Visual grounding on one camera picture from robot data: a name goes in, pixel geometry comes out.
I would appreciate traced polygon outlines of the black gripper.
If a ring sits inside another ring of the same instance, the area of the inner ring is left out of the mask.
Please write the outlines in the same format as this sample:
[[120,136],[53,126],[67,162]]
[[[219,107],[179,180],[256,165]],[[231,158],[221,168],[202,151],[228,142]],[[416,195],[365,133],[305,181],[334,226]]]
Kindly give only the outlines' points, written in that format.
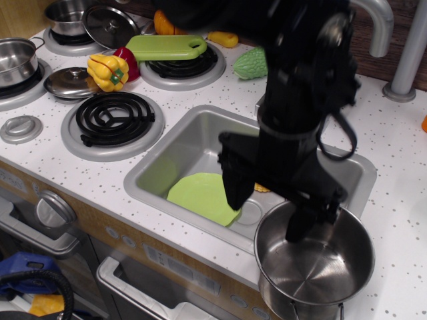
[[240,209],[255,183],[290,200],[296,209],[288,221],[286,241],[302,241],[316,223],[334,223],[346,190],[320,164],[317,152],[322,126],[301,133],[260,128],[257,135],[224,131],[218,161],[228,205]]

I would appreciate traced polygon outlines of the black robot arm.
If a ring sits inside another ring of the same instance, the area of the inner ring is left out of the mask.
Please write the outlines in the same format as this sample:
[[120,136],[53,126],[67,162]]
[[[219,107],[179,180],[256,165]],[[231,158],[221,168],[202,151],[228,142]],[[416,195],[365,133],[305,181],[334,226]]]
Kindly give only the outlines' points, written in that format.
[[156,1],[176,27],[228,31],[264,49],[268,78],[259,133],[225,132],[219,162],[229,205],[240,208],[255,184],[296,206],[286,239],[334,223],[345,189],[318,161],[324,123],[333,117],[351,146],[356,134],[341,114],[359,88],[350,53],[353,12],[347,1]]

